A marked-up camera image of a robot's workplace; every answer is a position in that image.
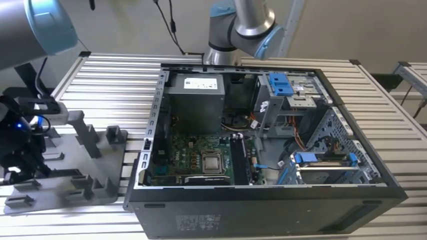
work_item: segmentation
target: wire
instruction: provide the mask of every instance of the wire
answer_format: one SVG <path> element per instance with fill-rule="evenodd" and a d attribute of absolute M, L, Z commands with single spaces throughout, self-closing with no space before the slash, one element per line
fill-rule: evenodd
<path fill-rule="evenodd" d="M 32 132 L 30 133 L 30 135 L 44 135 L 49 130 L 51 130 L 51 127 L 52 127 L 52 124 L 51 124 L 51 121 L 49 121 L 49 119 L 45 117 L 45 116 L 43 116 L 43 115 L 34 115 L 37 118 L 41 118 L 41 119 L 44 119 L 45 120 L 45 122 L 47 122 L 47 129 L 45 130 L 43 130 L 43 131 L 40 131 L 40 132 Z"/>
<path fill-rule="evenodd" d="M 400 102 L 400 106 L 403 106 L 403 103 L 405 102 L 405 99 L 407 99 L 407 96 L 408 96 L 411 90 L 412 90 L 412 86 L 408 87 L 408 90 L 407 90 L 407 92 L 405 92 L 405 94 L 404 94 L 404 97 L 403 97 L 403 99 L 401 99 L 401 102 Z"/>
<path fill-rule="evenodd" d="M 295 136 L 295 142 L 297 144 L 297 146 L 300 147 L 300 149 L 303 151 L 305 151 L 305 147 L 304 147 L 304 144 L 303 144 L 303 140 L 300 138 L 300 135 L 299 135 L 299 131 L 297 131 L 297 127 L 296 127 L 296 122 L 295 122 L 295 116 L 291 116 L 291 123 L 293 125 L 293 136 Z"/>
<path fill-rule="evenodd" d="M 421 108 L 423 108 L 421 106 L 417 107 L 416 112 L 415 112 L 413 117 L 412 117 L 413 119 L 419 116 Z"/>
<path fill-rule="evenodd" d="M 241 131 L 249 130 L 249 128 L 241 128 L 241 129 L 239 129 L 239 128 L 229 127 L 229 126 L 227 126 L 224 123 L 221 123 L 220 125 L 221 125 L 225 129 L 228 129 L 228 130 L 231 130 L 231 131 L 235 131 L 235 132 L 241 132 Z"/>
<path fill-rule="evenodd" d="M 83 45 L 83 47 L 84 47 L 85 51 L 89 51 L 89 49 L 87 48 L 87 45 L 83 43 L 83 41 L 80 40 L 80 38 L 77 38 L 77 40 L 79 40 L 79 42 L 81 43 L 81 45 Z"/>
<path fill-rule="evenodd" d="M 180 53 L 181 53 L 183 55 L 185 55 L 185 52 L 183 51 L 180 44 L 177 43 L 177 41 L 175 40 L 175 38 L 173 38 L 173 36 L 172 36 L 172 32 L 171 32 L 171 28 L 169 28 L 169 25 L 168 25 L 168 21 L 167 21 L 167 18 L 165 18 L 164 13 L 163 13 L 163 11 L 161 11 L 161 8 L 160 8 L 160 6 L 159 6 L 159 3 L 155 2 L 155 5 L 157 6 L 159 12 L 160 12 L 160 14 L 161 14 L 161 18 L 163 18 L 163 21 L 164 21 L 164 24 L 165 24 L 165 27 L 167 27 L 168 35 L 171 36 L 172 41 L 173 41 L 175 45 L 177 46 Z"/>
<path fill-rule="evenodd" d="M 37 72 L 37 74 L 34 76 L 34 80 L 33 80 L 34 89 L 37 90 L 41 97 L 48 95 L 41 89 L 41 80 L 40 80 L 40 75 L 41 75 L 43 69 L 45 68 L 47 60 L 48 60 L 48 57 L 45 57 L 43 60 L 38 72 Z"/>

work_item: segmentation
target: metal rail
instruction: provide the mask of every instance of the metal rail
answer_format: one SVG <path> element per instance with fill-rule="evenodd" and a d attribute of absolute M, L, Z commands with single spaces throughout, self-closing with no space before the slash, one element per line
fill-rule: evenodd
<path fill-rule="evenodd" d="M 143 147 L 160 63 L 199 64 L 197 56 L 92 54 L 73 65 L 56 88 L 56 99 L 68 109 L 83 110 L 96 129 L 120 125 L 129 131 L 121 172 L 121 197 L 113 204 L 32 212 L 0 217 L 0 236 L 145 239 L 132 213 L 121 208 L 133 159 Z M 305 236 L 299 239 L 427 239 L 427 134 L 360 65 L 347 60 L 275 58 L 241 59 L 244 66 L 321 69 L 363 133 L 369 139 L 409 199 L 351 235 Z M 60 133 L 73 131 L 61 127 Z M 10 187 L 0 187 L 6 196 Z"/>

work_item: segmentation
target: black cable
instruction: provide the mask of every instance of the black cable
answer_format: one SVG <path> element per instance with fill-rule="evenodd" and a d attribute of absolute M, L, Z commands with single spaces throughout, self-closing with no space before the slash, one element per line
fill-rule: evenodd
<path fill-rule="evenodd" d="M 421 106 L 417 107 L 416 112 L 415 112 L 415 115 L 413 115 L 413 117 L 412 117 L 413 119 L 419 116 L 420 111 L 421 111 L 421 108 L 423 108 Z"/>
<path fill-rule="evenodd" d="M 169 29 L 168 21 L 167 21 L 167 18 L 165 18 L 164 13 L 163 13 L 163 11 L 161 11 L 161 8 L 160 8 L 160 6 L 159 6 L 159 3 L 155 2 L 155 5 L 157 6 L 159 12 L 160 12 L 160 14 L 161 14 L 161 18 L 163 18 L 163 21 L 164 21 L 164 24 L 165 24 L 165 27 L 167 27 L 168 35 L 171 36 L 172 41 L 173 41 L 175 45 L 177 46 L 180 53 L 181 53 L 183 55 L 185 55 L 185 52 L 183 51 L 181 46 L 179 45 L 179 43 L 176 42 L 176 40 L 175 40 L 175 38 L 173 38 L 173 36 L 172 36 L 172 32 L 171 32 L 171 29 Z"/>
<path fill-rule="evenodd" d="M 37 72 L 37 74 L 34 76 L 34 80 L 33 80 L 34 89 L 37 90 L 41 97 L 48 95 L 41 89 L 41 80 L 40 80 L 40 75 L 41 75 L 43 69 L 45 68 L 47 60 L 48 60 L 48 57 L 45 57 L 43 60 L 38 72 Z"/>
<path fill-rule="evenodd" d="M 407 99 L 407 96 L 408 96 L 411 90 L 412 90 L 412 86 L 408 87 L 408 90 L 407 90 L 407 92 L 405 92 L 405 94 L 404 94 L 404 97 L 403 97 L 403 99 L 401 99 L 401 102 L 400 102 L 400 106 L 403 106 L 403 103 L 405 102 L 405 99 Z"/>
<path fill-rule="evenodd" d="M 80 40 L 80 38 L 77 38 L 77 40 L 79 40 L 79 42 L 81 43 L 81 45 L 83 45 L 83 47 L 84 47 L 85 51 L 89 51 L 89 49 L 87 48 L 87 45 L 83 43 L 83 41 Z"/>

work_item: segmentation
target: cable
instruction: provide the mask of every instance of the cable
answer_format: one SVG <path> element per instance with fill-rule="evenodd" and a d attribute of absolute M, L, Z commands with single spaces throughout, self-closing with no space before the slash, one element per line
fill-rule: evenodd
<path fill-rule="evenodd" d="M 421 108 L 423 108 L 421 106 L 417 107 L 416 112 L 415 112 L 415 115 L 413 115 L 413 117 L 412 117 L 413 119 L 419 116 L 420 111 L 421 111 Z"/>
<path fill-rule="evenodd" d="M 45 116 L 43 116 L 43 115 L 34 115 L 37 118 L 41 118 L 41 119 L 44 119 L 45 120 L 45 122 L 47 122 L 47 129 L 44 130 L 44 131 L 40 131 L 40 132 L 32 132 L 30 133 L 30 135 L 44 135 L 49 130 L 51 130 L 51 127 L 52 127 L 52 124 L 51 124 L 51 121 L 49 121 L 49 119 L 45 117 Z"/>
<path fill-rule="evenodd" d="M 229 127 L 227 126 L 224 123 L 220 124 L 224 128 L 227 128 L 228 130 L 231 131 L 235 131 L 235 132 L 240 132 L 240 131 L 247 131 L 249 130 L 249 128 L 233 128 L 233 127 Z"/>
<path fill-rule="evenodd" d="M 267 165 L 263 165 L 263 164 L 253 164 L 253 167 L 256 168 L 260 168 L 260 169 L 271 169 L 271 170 L 276 170 L 276 171 L 280 171 L 281 169 L 280 168 L 273 168 L 273 167 L 269 167 Z"/>
<path fill-rule="evenodd" d="M 305 151 L 304 143 L 303 143 L 303 140 L 301 140 L 300 135 L 299 135 L 299 132 L 297 132 L 297 127 L 296 127 L 296 122 L 295 122 L 295 116 L 291 116 L 291 123 L 292 123 L 292 125 L 293 125 L 295 142 L 296 142 L 297 146 L 300 147 L 300 149 L 301 149 L 303 151 Z"/>
<path fill-rule="evenodd" d="M 153 2 L 153 3 L 155 3 L 155 5 L 157 6 L 159 12 L 160 12 L 160 14 L 161 14 L 161 18 L 163 18 L 163 21 L 164 21 L 164 24 L 165 24 L 165 27 L 167 27 L 168 35 L 171 36 L 172 41 L 173 41 L 175 45 L 177 46 L 180 53 L 181 53 L 183 55 L 185 55 L 185 52 L 183 51 L 180 44 L 177 43 L 177 41 L 175 40 L 175 38 L 173 38 L 173 36 L 172 36 L 172 32 L 171 32 L 171 29 L 169 29 L 168 21 L 167 21 L 167 18 L 165 18 L 164 13 L 163 13 L 163 11 L 161 11 L 161 8 L 160 8 L 160 6 L 159 6 L 159 2 Z"/>
<path fill-rule="evenodd" d="M 83 47 L 84 47 L 85 51 L 89 51 L 89 49 L 87 48 L 87 45 L 83 43 L 83 41 L 80 40 L 80 38 L 77 38 L 77 40 L 79 40 L 79 42 L 81 43 L 81 45 L 83 45 Z"/>
<path fill-rule="evenodd" d="M 412 90 L 412 86 L 408 87 L 408 90 L 407 90 L 407 92 L 405 92 L 405 94 L 404 94 L 404 97 L 403 97 L 403 99 L 401 99 L 401 102 L 400 102 L 400 106 L 403 106 L 403 103 L 405 102 L 405 99 L 407 99 L 407 96 L 408 96 L 411 90 Z"/>
<path fill-rule="evenodd" d="M 43 69 L 45 68 L 47 60 L 48 60 L 48 57 L 45 57 L 43 60 L 38 72 L 37 72 L 37 74 L 34 76 L 34 80 L 33 80 L 34 89 L 37 90 L 41 97 L 48 95 L 41 89 L 41 80 L 40 80 L 40 75 L 41 75 Z"/>

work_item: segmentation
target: silver robot arm segment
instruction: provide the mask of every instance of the silver robot arm segment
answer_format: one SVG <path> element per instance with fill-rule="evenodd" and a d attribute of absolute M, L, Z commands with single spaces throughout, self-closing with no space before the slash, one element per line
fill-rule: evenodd
<path fill-rule="evenodd" d="M 59 0 L 0 1 L 0 70 L 76 44 L 76 30 Z"/>
<path fill-rule="evenodd" d="M 236 65 L 236 50 L 260 60 L 268 59 L 284 38 L 284 28 L 275 23 L 275 12 L 264 0 L 225 0 L 209 12 L 207 65 Z"/>

